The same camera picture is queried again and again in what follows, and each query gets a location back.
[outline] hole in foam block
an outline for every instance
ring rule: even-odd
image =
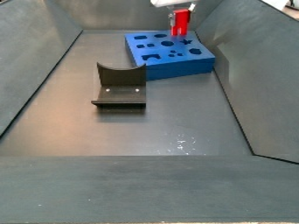
[[[162,57],[160,57],[159,54],[147,54],[147,55],[143,55],[143,60],[148,60],[148,59],[151,59],[151,58],[159,60]]]
[[[183,41],[180,41],[182,43],[184,43],[186,45],[190,45],[192,43],[192,40],[187,40],[184,39]]]
[[[172,46],[174,42],[172,41],[163,41],[162,45],[163,46]]]
[[[167,37],[167,35],[166,34],[155,34],[154,35],[156,38],[159,38],[159,39],[162,39],[162,38],[166,38]]]
[[[198,48],[192,48],[192,49],[190,50],[190,52],[191,52],[192,54],[202,54],[202,50],[198,49]]]
[[[135,39],[147,39],[147,36],[135,36]]]

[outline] star-shaped hole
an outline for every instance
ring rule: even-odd
[[[184,39],[183,41],[180,41],[182,43],[184,43],[186,45],[188,45],[192,41],[191,40],[187,40]]]

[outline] bin floor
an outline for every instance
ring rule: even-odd
[[[0,156],[249,156],[215,73],[147,82],[146,111],[100,113],[96,63],[131,67],[124,31],[86,31],[0,140]]]

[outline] curved cutout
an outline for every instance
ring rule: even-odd
[[[162,45],[163,46],[174,46],[174,42],[167,40],[167,41],[162,42]]]
[[[200,49],[198,49],[198,48],[192,48],[191,50],[190,50],[190,52],[192,53],[192,54],[202,54],[202,50]]]
[[[154,35],[156,38],[159,38],[159,39],[162,39],[162,38],[166,38],[167,37],[167,35],[166,34],[155,34]]]
[[[112,68],[98,63],[98,74],[102,86],[143,85],[146,83],[146,64],[132,68]]]
[[[147,54],[147,55],[143,55],[143,60],[148,60],[151,58],[155,58],[155,59],[160,59],[160,55],[159,54]]]

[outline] blue foam block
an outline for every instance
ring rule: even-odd
[[[215,56],[200,43],[194,31],[186,36],[171,31],[147,31],[126,34],[126,44],[135,64],[146,63],[147,80],[159,80],[212,70]]]

